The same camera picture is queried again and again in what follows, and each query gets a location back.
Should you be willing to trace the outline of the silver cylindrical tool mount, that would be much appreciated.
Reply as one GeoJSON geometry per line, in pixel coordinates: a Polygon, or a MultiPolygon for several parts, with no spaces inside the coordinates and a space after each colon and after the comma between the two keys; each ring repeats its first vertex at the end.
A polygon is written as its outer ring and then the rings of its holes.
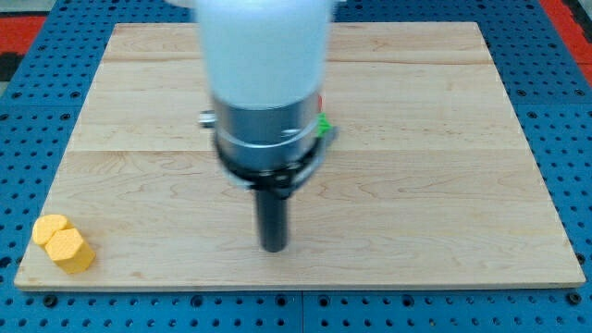
{"type": "Polygon", "coordinates": [[[338,128],[317,137],[317,93],[299,102],[245,109],[217,98],[199,115],[213,131],[220,165],[235,185],[288,199],[323,164],[338,128]]]}

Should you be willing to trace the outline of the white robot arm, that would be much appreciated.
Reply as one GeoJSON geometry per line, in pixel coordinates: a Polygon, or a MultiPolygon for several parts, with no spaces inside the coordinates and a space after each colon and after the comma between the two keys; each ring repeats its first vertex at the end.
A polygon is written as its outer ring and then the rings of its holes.
{"type": "Polygon", "coordinates": [[[289,198],[337,131],[322,112],[333,1],[181,1],[199,25],[213,102],[201,123],[228,178],[254,192],[259,242],[289,241],[289,198]]]}

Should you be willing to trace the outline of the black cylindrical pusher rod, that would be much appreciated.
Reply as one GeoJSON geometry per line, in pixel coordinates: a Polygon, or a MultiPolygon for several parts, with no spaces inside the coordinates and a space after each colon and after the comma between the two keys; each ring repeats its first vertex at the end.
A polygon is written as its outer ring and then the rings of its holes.
{"type": "Polygon", "coordinates": [[[256,217],[261,247],[281,252],[288,244],[288,201],[271,191],[256,192],[256,217]]]}

